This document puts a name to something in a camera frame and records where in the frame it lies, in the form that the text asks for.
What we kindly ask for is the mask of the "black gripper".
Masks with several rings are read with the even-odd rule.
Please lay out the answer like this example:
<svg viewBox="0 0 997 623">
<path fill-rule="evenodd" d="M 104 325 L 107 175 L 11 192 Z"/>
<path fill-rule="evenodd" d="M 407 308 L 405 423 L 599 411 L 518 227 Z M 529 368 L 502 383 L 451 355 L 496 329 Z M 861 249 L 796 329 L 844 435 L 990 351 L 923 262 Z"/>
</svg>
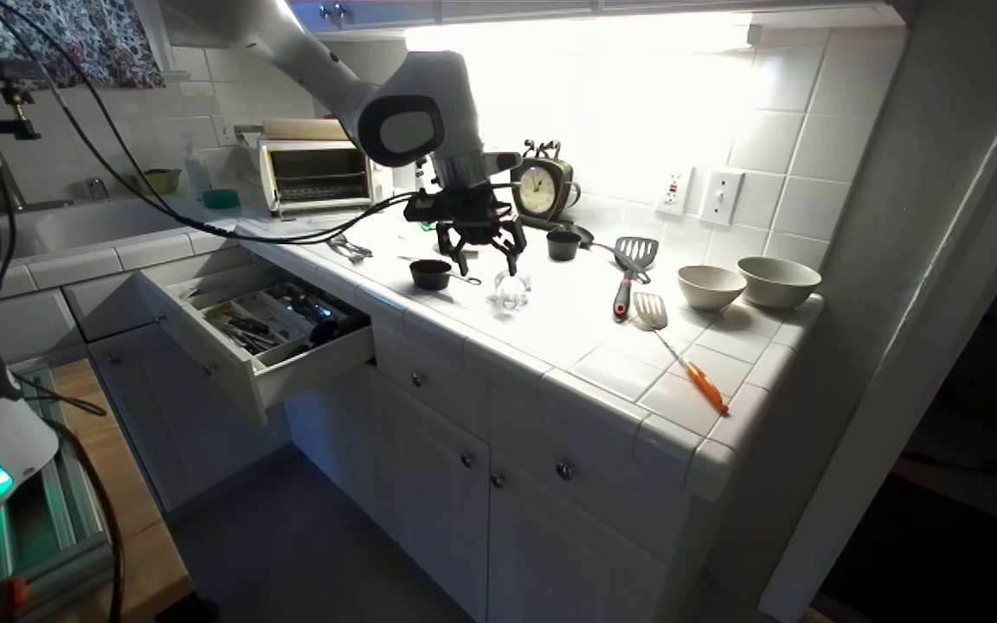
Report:
<svg viewBox="0 0 997 623">
<path fill-rule="evenodd" d="M 488 184 L 451 188 L 451 190 L 416 190 L 405 205 L 407 220 L 437 224 L 437 249 L 442 256 L 461 256 L 465 247 L 496 247 L 508 259 L 527 249 L 524 224 L 516 212 L 496 197 Z"/>
</svg>

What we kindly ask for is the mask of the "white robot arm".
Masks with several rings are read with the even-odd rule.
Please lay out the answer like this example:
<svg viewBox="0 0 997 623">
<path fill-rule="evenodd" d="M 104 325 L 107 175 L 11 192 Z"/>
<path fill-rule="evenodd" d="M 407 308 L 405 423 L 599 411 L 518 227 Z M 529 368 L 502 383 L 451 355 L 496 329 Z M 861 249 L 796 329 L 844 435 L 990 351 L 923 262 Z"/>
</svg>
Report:
<svg viewBox="0 0 997 623">
<path fill-rule="evenodd" d="M 437 247 L 465 259 L 491 247 L 516 262 L 527 249 L 518 213 L 491 175 L 518 162 L 488 151 L 479 130 L 466 62 L 456 53 L 407 53 L 385 83 L 360 79 L 301 18 L 299 0 L 159 0 L 176 33 L 247 49 L 308 91 L 377 165 L 437 162 L 437 192 L 413 190 L 407 220 L 434 220 Z"/>
</svg>

